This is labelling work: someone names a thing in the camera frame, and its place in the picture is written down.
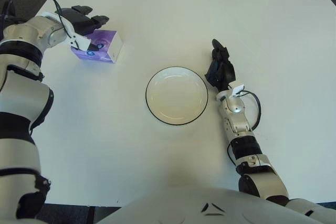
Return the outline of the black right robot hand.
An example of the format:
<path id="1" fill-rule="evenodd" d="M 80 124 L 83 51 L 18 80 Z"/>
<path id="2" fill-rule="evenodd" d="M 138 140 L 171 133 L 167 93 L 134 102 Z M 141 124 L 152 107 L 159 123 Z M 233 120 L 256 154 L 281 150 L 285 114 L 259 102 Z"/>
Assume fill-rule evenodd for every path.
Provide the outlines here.
<path id="1" fill-rule="evenodd" d="M 228 90 L 229 84 L 236 80 L 233 64 L 229 60 L 229 53 L 218 40 L 212 40 L 212 62 L 205 78 L 218 92 Z"/>

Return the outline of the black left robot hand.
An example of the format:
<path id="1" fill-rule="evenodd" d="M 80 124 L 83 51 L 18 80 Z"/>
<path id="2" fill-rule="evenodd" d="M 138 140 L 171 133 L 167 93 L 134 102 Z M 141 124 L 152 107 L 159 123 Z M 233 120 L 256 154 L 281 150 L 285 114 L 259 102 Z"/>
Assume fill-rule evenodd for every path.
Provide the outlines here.
<path id="1" fill-rule="evenodd" d="M 109 21 L 109 17 L 96 15 L 88 17 L 87 15 L 93 9 L 89 6 L 72 6 L 71 8 L 61 8 L 55 13 L 61 18 L 61 23 L 67 20 L 71 23 L 73 30 L 71 33 L 66 27 L 65 30 L 71 37 L 71 46 L 82 51 L 98 51 L 99 47 L 91 42 L 86 36 L 92 34 L 95 30 L 101 28 Z"/>

